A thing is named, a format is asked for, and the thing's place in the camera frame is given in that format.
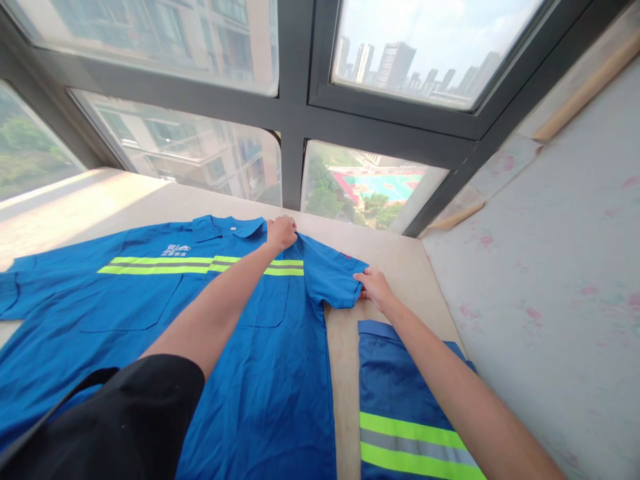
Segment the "glass pane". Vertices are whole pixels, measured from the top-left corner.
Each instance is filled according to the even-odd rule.
[[[74,90],[128,170],[282,206],[280,145],[269,132]]]
[[[277,0],[10,0],[38,46],[276,96]]]
[[[448,170],[311,140],[302,211],[402,233]]]
[[[344,0],[331,81],[472,110],[543,0]]]
[[[40,117],[0,80],[0,201],[83,170]]]

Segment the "shirt collar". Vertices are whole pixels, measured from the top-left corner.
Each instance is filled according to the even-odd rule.
[[[264,218],[254,220],[236,220],[233,217],[217,218],[211,215],[196,218],[192,222],[193,232],[197,242],[204,242],[224,236],[225,232],[231,232],[236,237],[248,238],[256,231],[266,231],[267,222]]]

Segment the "table surface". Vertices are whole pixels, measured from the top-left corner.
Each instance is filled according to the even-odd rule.
[[[134,227],[190,221],[203,215],[237,219],[288,214],[298,230],[385,272],[398,295],[442,340],[462,346],[419,240],[339,223],[308,213],[237,199],[114,169],[97,169],[0,203],[0,271],[14,258]],[[359,478],[357,321],[387,321],[373,304],[327,307],[327,335],[339,479]],[[20,322],[0,325],[0,345]]]

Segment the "gray reflective stripe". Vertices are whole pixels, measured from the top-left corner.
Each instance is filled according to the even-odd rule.
[[[287,269],[287,270],[304,270],[302,265],[269,265],[267,268]]]
[[[223,262],[220,260],[214,260],[211,262],[212,265],[224,265],[225,267],[230,267],[232,265],[235,265],[237,262]],[[287,269],[287,270],[291,270],[291,269],[296,269],[296,270],[304,270],[304,266],[303,265],[269,265],[267,268],[273,268],[273,269]]]
[[[235,265],[237,262],[222,262],[220,260],[214,260],[211,262],[212,265],[224,265],[225,267],[230,267]]]
[[[478,466],[468,451],[452,447],[443,447],[435,443],[392,437],[391,435],[365,429],[360,429],[360,440],[369,445],[374,445],[386,450],[402,451],[412,455],[421,455],[438,460],[462,463],[471,467]]]
[[[156,268],[156,267],[204,267],[208,268],[209,263],[110,263],[107,267],[140,267],[140,268]]]

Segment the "sky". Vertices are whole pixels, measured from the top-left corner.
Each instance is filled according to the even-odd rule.
[[[416,48],[408,76],[424,81],[432,68],[441,81],[456,69],[451,86],[490,51],[506,53],[541,0],[343,0],[339,35],[349,38],[348,63],[362,43],[375,46],[371,71],[378,70],[386,43]]]

